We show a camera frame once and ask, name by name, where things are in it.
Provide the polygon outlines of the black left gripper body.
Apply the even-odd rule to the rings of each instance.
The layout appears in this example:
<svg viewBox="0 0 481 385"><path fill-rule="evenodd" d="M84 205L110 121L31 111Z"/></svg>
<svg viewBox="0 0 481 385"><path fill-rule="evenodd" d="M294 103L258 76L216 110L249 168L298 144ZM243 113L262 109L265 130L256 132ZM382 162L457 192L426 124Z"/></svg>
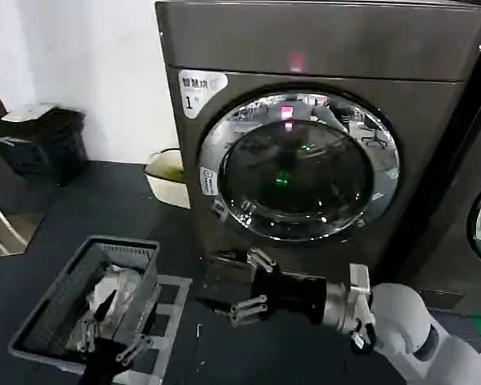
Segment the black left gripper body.
<svg viewBox="0 0 481 385"><path fill-rule="evenodd" d="M116 361L127 346L106 338L95 340L95 350L87 356L86 368L80 377L79 385L109 385L114 377L129 367Z"/></svg>

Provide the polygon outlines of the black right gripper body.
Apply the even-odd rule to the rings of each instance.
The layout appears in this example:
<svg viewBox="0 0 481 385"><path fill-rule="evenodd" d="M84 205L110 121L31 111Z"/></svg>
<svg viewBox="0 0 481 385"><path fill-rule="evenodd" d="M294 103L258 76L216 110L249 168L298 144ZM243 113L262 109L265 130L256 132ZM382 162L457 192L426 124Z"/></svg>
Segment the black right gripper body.
<svg viewBox="0 0 481 385"><path fill-rule="evenodd" d="M312 324L321 324L327 281L323 277L282 271L279 267L274 268L271 273L258 268L254 275L251 295L264 295L267 298L267 310L258 314L261 321L269 319L278 310L286 310L304 315Z"/></svg>

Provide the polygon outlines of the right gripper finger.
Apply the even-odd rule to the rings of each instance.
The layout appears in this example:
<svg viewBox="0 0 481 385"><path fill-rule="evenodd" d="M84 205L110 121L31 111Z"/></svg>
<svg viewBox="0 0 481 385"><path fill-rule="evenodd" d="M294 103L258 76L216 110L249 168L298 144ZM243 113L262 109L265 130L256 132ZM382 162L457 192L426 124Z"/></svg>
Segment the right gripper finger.
<svg viewBox="0 0 481 385"><path fill-rule="evenodd" d="M268 311L268 298L260 295L237 304L229 304L216 299L197 297L196 300L214 314L227 318L233 326L243 326L257 322L261 314Z"/></svg>
<svg viewBox="0 0 481 385"><path fill-rule="evenodd" d="M211 267L223 275L255 274L258 268L272 273L276 262L263 250L253 247L247 250L219 250L211 254Z"/></svg>

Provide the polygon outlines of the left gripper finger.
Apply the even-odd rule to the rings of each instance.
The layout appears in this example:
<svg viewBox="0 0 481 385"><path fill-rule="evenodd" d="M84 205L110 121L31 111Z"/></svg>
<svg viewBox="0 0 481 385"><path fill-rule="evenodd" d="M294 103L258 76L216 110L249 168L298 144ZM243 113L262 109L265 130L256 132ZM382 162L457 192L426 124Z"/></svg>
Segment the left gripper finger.
<svg viewBox="0 0 481 385"><path fill-rule="evenodd" d="M116 355L115 361L119 364L131 364L138 355L151 347L152 337L146 334L138 334L125 350Z"/></svg>
<svg viewBox="0 0 481 385"><path fill-rule="evenodd" d="M94 352L96 339L100 336L100 323L105 319L114 300L117 290L113 290L98 306L91 318L83 320L79 340L80 352Z"/></svg>

